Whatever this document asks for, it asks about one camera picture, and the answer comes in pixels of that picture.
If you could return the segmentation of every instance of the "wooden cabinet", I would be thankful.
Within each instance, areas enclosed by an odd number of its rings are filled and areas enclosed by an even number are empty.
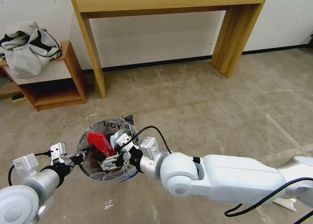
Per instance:
[[[86,103],[86,81],[70,41],[62,41],[62,56],[51,60],[35,77],[19,79],[5,61],[2,69],[37,110]]]

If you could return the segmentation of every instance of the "white wall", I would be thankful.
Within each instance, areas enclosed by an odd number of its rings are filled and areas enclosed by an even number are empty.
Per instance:
[[[70,0],[0,0],[6,25],[35,20],[56,39],[70,39],[83,69],[91,65]],[[305,44],[313,33],[311,0],[267,0],[245,50]],[[103,67],[213,53],[224,12],[92,19]]]

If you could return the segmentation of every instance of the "green sponge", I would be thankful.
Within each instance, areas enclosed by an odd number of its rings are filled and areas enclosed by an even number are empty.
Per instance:
[[[22,101],[22,100],[26,100],[24,94],[14,95],[12,97],[12,101],[13,102],[19,102],[19,101]]]

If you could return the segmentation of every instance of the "wooden console table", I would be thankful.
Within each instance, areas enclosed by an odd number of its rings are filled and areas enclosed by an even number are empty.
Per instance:
[[[231,78],[265,0],[72,0],[102,98],[104,76],[90,18],[226,10],[211,64]]]

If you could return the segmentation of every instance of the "black baseboard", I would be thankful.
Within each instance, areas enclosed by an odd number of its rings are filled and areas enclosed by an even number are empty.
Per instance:
[[[298,48],[308,48],[308,47],[309,47],[308,44],[284,46],[284,47],[253,50],[253,51],[243,51],[242,55],[266,53],[266,52],[282,51],[282,50],[290,50],[290,49],[298,49]],[[120,65],[120,66],[113,66],[113,67],[103,67],[102,70],[104,72],[119,71],[119,70],[126,70],[126,69],[140,68],[140,67],[151,67],[151,66],[158,66],[158,65],[165,65],[165,64],[176,64],[176,63],[185,63],[185,62],[191,62],[191,61],[208,60],[211,58],[212,58],[212,55],[206,55],[206,56],[199,56],[199,57],[192,57],[192,58],[171,59],[171,60],[148,62],[148,63],[128,64],[128,65]],[[93,73],[94,70],[93,69],[87,69],[87,70],[83,70],[82,72],[83,72],[83,74],[89,74],[89,73]]]

